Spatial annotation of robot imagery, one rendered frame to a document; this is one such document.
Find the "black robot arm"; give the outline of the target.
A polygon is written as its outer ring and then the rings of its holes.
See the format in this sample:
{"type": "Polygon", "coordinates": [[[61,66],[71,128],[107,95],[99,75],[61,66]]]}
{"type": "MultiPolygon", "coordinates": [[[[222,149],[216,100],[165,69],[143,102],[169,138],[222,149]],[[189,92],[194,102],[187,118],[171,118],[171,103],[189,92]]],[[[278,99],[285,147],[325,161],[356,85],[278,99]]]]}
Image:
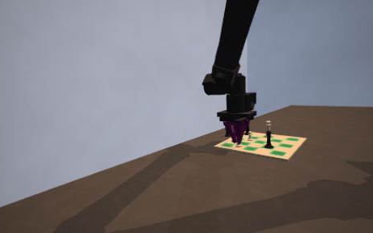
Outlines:
{"type": "MultiPolygon", "coordinates": [[[[259,0],[227,0],[212,73],[207,74],[202,82],[207,95],[230,94],[234,98],[234,95],[246,93],[246,76],[238,73],[240,64],[237,61],[244,48],[258,2],[259,0]]],[[[252,111],[255,104],[256,92],[246,93],[246,112],[252,111]]]]}

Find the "green and cream chessboard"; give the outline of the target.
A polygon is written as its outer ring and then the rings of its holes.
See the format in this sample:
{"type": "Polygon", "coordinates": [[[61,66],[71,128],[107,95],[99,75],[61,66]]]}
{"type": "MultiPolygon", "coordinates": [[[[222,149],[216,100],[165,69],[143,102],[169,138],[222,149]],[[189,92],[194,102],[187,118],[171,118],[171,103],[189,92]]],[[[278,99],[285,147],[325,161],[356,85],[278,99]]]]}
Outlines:
{"type": "Polygon", "coordinates": [[[265,148],[267,143],[266,133],[252,133],[253,141],[248,141],[248,135],[243,135],[242,147],[235,147],[236,143],[231,142],[231,138],[214,146],[214,148],[222,150],[230,150],[234,152],[244,153],[248,155],[256,155],[270,159],[278,159],[289,161],[295,152],[307,140],[306,138],[297,138],[281,135],[273,135],[270,138],[272,149],[265,148]]]}

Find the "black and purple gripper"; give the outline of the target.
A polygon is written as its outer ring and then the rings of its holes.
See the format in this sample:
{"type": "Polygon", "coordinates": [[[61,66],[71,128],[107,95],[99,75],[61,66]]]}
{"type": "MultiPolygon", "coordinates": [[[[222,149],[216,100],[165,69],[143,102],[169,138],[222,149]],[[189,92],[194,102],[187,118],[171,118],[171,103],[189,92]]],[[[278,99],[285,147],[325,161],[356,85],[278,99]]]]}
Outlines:
{"type": "Polygon", "coordinates": [[[235,98],[231,98],[230,94],[227,95],[227,110],[217,112],[217,117],[219,117],[219,121],[223,121],[233,143],[238,141],[240,144],[249,121],[256,116],[256,111],[246,112],[246,93],[234,96],[235,98]]]}

